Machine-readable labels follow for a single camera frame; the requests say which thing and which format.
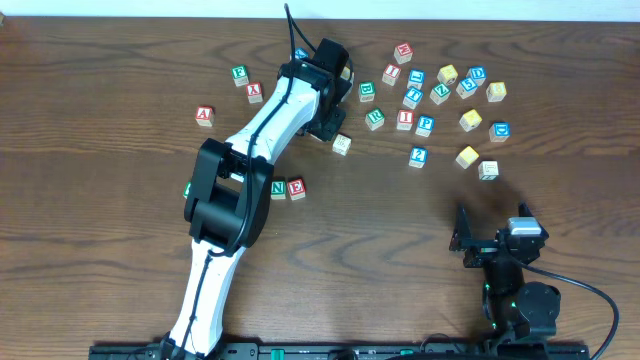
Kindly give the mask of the green R wooden block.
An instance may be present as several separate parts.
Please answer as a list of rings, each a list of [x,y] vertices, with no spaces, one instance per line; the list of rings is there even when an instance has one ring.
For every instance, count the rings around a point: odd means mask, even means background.
[[[380,128],[384,124],[384,121],[385,115],[379,108],[375,108],[365,115],[365,123],[371,131]]]

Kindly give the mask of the red E wooden block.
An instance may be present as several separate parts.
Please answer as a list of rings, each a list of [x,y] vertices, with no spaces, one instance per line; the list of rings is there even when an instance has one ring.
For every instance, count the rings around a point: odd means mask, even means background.
[[[306,187],[301,178],[289,181],[287,189],[292,200],[302,199],[306,196]]]

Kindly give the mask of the green N wooden block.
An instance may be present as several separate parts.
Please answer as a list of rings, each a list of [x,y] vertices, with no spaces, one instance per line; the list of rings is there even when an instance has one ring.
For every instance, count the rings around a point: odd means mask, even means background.
[[[271,183],[271,199],[285,200],[287,198],[287,186],[283,180],[274,180]]]

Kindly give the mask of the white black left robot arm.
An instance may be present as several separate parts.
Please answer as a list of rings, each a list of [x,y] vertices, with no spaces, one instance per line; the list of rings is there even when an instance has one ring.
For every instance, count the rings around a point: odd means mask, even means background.
[[[321,141],[336,135],[352,68],[349,60],[282,65],[272,96],[244,128],[201,145],[184,208],[191,270],[178,320],[160,345],[163,358],[203,359],[217,347],[234,272],[267,219],[274,164],[301,130]]]

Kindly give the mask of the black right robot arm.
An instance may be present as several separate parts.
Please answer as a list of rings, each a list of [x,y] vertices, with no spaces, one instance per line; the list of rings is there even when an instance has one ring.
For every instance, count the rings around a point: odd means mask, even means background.
[[[464,267],[483,271],[485,314],[499,335],[510,341],[544,339],[557,332],[559,290],[527,282],[523,274],[524,267],[539,258],[548,238],[524,203],[492,239],[474,237],[465,208],[457,208],[449,250],[464,254]]]

